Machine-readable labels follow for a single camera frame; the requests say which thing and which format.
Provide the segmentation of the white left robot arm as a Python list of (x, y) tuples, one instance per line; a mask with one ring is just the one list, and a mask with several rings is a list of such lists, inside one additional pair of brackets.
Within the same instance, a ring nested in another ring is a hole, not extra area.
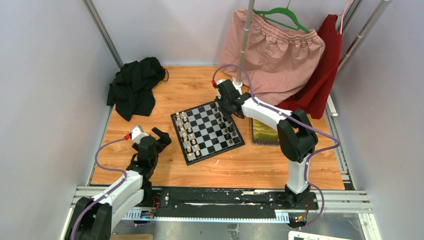
[[(66, 229), (66, 240), (108, 240), (115, 226), (136, 205), (149, 206), (153, 201), (150, 178), (158, 165), (159, 154), (171, 144), (167, 132), (154, 127), (152, 136), (136, 125), (124, 137), (102, 145), (95, 153), (97, 167), (121, 173), (121, 177), (92, 197), (81, 197), (73, 210)], [(132, 140), (136, 153), (126, 170), (110, 168), (99, 163), (100, 151), (114, 143)]]

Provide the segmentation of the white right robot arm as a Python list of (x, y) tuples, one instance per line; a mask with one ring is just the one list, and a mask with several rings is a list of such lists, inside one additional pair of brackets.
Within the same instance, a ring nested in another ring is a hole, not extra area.
[(225, 116), (258, 120), (277, 132), (280, 149), (288, 159), (289, 177), (284, 187), (285, 201), (292, 209), (301, 207), (311, 189), (307, 158), (318, 143), (316, 133), (309, 129), (309, 118), (301, 110), (283, 110), (248, 92), (241, 94), (229, 79), (212, 80), (211, 83), (217, 91), (215, 99)]

